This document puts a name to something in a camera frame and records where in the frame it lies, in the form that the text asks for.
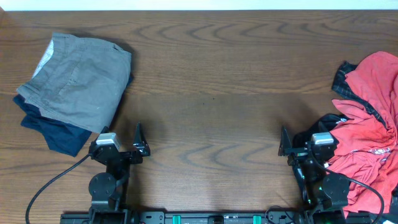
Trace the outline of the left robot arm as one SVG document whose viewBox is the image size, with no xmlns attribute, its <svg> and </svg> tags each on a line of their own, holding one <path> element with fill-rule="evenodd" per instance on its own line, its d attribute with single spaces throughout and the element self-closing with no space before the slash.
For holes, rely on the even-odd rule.
<svg viewBox="0 0 398 224">
<path fill-rule="evenodd" d="M 121 151 L 116 133 L 103 132 L 90 144 L 92 160 L 106 166 L 106 171 L 96 174 L 89 183 L 91 195 L 90 223 L 139 223 L 139 215 L 127 207 L 127 188 L 131 166 L 141 164 L 150 156 L 150 147 L 140 123 L 136 126 L 133 150 Z"/>
</svg>

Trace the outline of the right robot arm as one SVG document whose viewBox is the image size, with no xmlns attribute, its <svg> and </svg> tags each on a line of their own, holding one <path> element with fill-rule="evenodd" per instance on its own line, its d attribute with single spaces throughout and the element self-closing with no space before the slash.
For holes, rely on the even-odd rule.
<svg viewBox="0 0 398 224">
<path fill-rule="evenodd" d="M 287 158 L 304 202 L 300 210 L 286 213 L 292 223 L 345 222 L 342 208 L 348 204 L 350 181 L 325 167 L 335 149 L 336 140 L 329 132 L 314 133 L 294 146 L 287 129 L 282 127 L 278 155 Z"/>
</svg>

